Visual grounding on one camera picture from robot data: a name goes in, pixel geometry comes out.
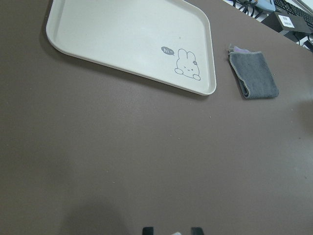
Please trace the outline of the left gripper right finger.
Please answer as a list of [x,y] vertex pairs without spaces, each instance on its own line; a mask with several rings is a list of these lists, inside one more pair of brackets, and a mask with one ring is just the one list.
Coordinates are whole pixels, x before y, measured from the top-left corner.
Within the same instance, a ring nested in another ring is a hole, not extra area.
[[203,235],[203,229],[201,227],[192,227],[191,235]]

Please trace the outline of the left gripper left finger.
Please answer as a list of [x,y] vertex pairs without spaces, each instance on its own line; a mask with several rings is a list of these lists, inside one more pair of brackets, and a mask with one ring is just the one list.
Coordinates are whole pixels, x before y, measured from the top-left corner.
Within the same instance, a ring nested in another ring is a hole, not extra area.
[[142,229],[142,235],[154,235],[154,228],[153,227],[144,227]]

